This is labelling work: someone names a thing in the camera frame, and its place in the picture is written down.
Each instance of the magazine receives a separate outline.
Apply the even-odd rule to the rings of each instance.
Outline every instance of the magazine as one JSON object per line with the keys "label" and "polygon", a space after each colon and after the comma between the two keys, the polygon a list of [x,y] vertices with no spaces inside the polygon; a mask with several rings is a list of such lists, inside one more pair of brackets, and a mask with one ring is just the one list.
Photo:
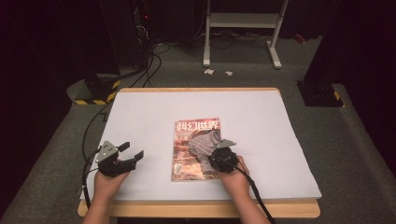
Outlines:
{"label": "magazine", "polygon": [[219,178],[207,156],[221,140],[219,118],[175,122],[172,181]]}

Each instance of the dark curtain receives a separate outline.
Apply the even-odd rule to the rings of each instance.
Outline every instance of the dark curtain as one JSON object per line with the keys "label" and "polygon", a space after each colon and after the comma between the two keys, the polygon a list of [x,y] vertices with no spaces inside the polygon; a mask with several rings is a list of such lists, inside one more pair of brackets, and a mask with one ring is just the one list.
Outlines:
{"label": "dark curtain", "polygon": [[342,0],[304,78],[317,90],[341,83],[389,169],[396,174],[396,14],[391,0]]}
{"label": "dark curtain", "polygon": [[59,1],[0,2],[0,217],[67,114],[68,86],[79,80],[63,31]]}
{"label": "dark curtain", "polygon": [[340,0],[289,0],[279,36],[304,39],[324,35]]}

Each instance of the electronic equipment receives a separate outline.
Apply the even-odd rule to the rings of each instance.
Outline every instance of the electronic equipment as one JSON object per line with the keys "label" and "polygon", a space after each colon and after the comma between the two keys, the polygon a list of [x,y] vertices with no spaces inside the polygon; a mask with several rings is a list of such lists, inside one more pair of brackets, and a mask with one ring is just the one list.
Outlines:
{"label": "electronic equipment", "polygon": [[106,176],[116,177],[123,173],[130,172],[136,168],[136,163],[143,159],[144,151],[137,153],[133,159],[126,161],[118,160],[120,152],[126,150],[130,146],[129,142],[122,144],[119,147],[115,147],[109,141],[105,141],[102,146],[96,149],[91,156],[85,161],[84,169],[82,172],[82,189],[84,192],[85,202],[87,207],[91,206],[90,195],[87,189],[87,173],[88,165],[90,160],[98,153],[96,163],[98,163],[98,170]]}
{"label": "electronic equipment", "polygon": [[71,56],[84,79],[75,102],[110,103],[120,79],[148,67],[155,34],[150,0],[65,1]]}
{"label": "electronic equipment", "polygon": [[152,0],[156,20],[155,30],[159,36],[193,46],[204,14],[205,1],[199,0]]}
{"label": "electronic equipment", "polygon": [[221,173],[230,173],[238,164],[236,154],[231,151],[230,147],[236,145],[227,139],[223,139],[212,146],[214,148],[212,155],[209,156],[209,162],[212,167]]}
{"label": "electronic equipment", "polygon": [[119,152],[126,150],[129,145],[129,142],[126,142],[119,147],[115,147],[110,142],[105,141],[96,159],[99,171],[104,175],[115,177],[134,170],[136,163],[143,158],[144,151],[137,153],[133,159],[127,161],[118,160]]}

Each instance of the cable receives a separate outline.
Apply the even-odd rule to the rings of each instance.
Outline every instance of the cable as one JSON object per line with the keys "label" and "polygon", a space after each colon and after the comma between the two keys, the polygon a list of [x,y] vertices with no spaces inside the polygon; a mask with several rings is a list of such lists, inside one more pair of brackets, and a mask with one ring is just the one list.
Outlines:
{"label": "cable", "polygon": [[133,77],[133,76],[143,72],[145,69],[146,69],[146,66],[142,66],[142,67],[139,67],[138,70],[130,72],[130,73],[127,73],[125,75],[122,75],[122,76],[119,76],[119,77],[102,77],[101,80],[103,80],[103,81],[117,81],[117,80],[124,79],[126,77]]}
{"label": "cable", "polygon": [[160,56],[156,55],[156,54],[152,54],[152,56],[155,56],[158,58],[158,60],[160,61],[160,64],[158,65],[157,69],[155,69],[155,71],[148,77],[148,79],[146,80],[146,82],[143,84],[143,87],[146,86],[146,83],[149,83],[150,87],[152,87],[150,79],[154,76],[154,74],[156,74],[158,72],[158,70],[160,69],[161,65],[163,64],[163,60],[161,59]]}
{"label": "cable", "polygon": [[146,69],[146,71],[134,82],[134,83],[132,83],[132,85],[130,85],[129,86],[129,88],[132,88],[146,73],[147,73],[147,71],[149,70],[149,66],[148,66],[148,68]]}
{"label": "cable", "polygon": [[154,61],[154,57],[153,57],[152,54],[151,54],[151,60],[150,60],[149,65],[148,65],[148,69],[147,69],[146,72],[144,73],[144,75],[147,76],[147,79],[146,79],[145,83],[143,84],[143,87],[146,87],[146,84],[147,84],[147,83],[148,83],[148,86],[151,87],[151,86],[150,86],[150,85],[151,85],[151,82],[149,81],[149,69],[151,68],[152,62],[153,62],[153,61]]}
{"label": "cable", "polygon": [[257,35],[257,36],[249,36],[249,35],[239,35],[235,37],[236,43],[258,43],[262,41],[268,40],[269,35]]}
{"label": "cable", "polygon": [[200,24],[200,26],[199,26],[199,28],[198,28],[198,31],[197,31],[197,33],[194,35],[194,38],[196,38],[196,37],[198,37],[198,34],[199,34],[199,32],[201,31],[201,29],[202,29],[202,26],[203,26],[203,24],[204,24],[204,20],[205,20],[205,9],[206,9],[206,2],[207,2],[207,0],[206,1],[203,1],[204,2],[204,5],[203,5],[203,9],[202,9],[202,18],[201,18],[201,24]]}
{"label": "cable", "polygon": [[168,43],[162,43],[162,44],[156,44],[155,46],[154,46],[154,48],[157,48],[158,46],[166,46],[166,47],[168,47],[166,50],[163,50],[163,51],[161,51],[161,52],[154,52],[154,54],[163,54],[163,53],[166,53],[170,48],[171,48],[171,45],[170,44],[168,44]]}
{"label": "cable", "polygon": [[81,179],[81,181],[82,181],[82,190],[83,190],[83,192],[84,192],[85,203],[87,204],[87,207],[88,207],[88,208],[90,208],[90,206],[91,206],[91,199],[90,199],[90,194],[89,194],[88,188],[87,188],[87,177],[88,177],[88,174],[89,174],[91,171],[89,171],[89,172],[86,174],[86,170],[87,170],[88,164],[90,164],[90,160],[91,160],[91,159],[95,156],[95,154],[98,153],[99,151],[100,151],[100,147],[99,147],[98,149],[96,149],[96,150],[90,155],[90,157],[88,158],[87,161],[85,161],[84,169],[82,170],[82,179]]}
{"label": "cable", "polygon": [[101,110],[99,110],[99,112],[97,112],[97,113],[95,114],[95,116],[91,119],[90,123],[88,124],[88,127],[85,129],[84,135],[83,135],[83,137],[82,137],[82,146],[81,146],[82,156],[83,156],[85,162],[88,163],[89,165],[91,165],[91,162],[90,162],[90,160],[87,158],[87,155],[85,154],[85,139],[86,139],[86,137],[87,137],[88,130],[90,129],[90,127],[91,127],[93,121],[96,119],[96,117],[99,116],[99,115],[103,115],[104,113],[102,113],[102,111],[104,111],[104,110],[105,110],[109,105],[111,105],[111,104],[113,104],[113,102],[108,103],[108,104],[105,105]]}
{"label": "cable", "polygon": [[214,45],[212,42],[210,43],[210,46],[213,47],[214,49],[228,49],[228,48],[230,48],[230,47],[233,45],[233,43],[235,43],[235,38],[234,38],[233,35],[231,35],[231,34],[228,34],[228,35],[220,35],[219,37],[224,37],[224,36],[228,36],[228,37],[230,37],[230,38],[228,38],[228,39],[221,39],[221,38],[220,38],[219,40],[225,40],[225,41],[231,40],[231,43],[230,43],[228,46],[221,48],[221,47],[217,47],[217,46]]}

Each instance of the table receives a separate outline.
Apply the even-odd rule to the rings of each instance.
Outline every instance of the table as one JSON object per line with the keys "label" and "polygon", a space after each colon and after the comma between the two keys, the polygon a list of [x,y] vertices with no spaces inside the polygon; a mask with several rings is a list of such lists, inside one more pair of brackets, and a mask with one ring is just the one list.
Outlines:
{"label": "table", "polygon": [[[151,88],[122,89],[120,92],[207,92],[207,91],[277,91],[275,88]],[[307,199],[268,199],[263,200],[273,217],[318,217],[320,209],[315,198]],[[81,200],[78,214],[85,216],[87,206]],[[229,200],[203,201],[122,201],[111,204],[113,217],[238,217]]]}
{"label": "table", "polygon": [[271,54],[275,69],[280,69],[282,65],[277,56],[275,45],[288,2],[289,0],[282,0],[279,13],[212,13],[210,11],[210,0],[208,0],[206,8],[204,67],[210,66],[210,28],[241,27],[274,29],[272,39],[267,41],[267,47]]}

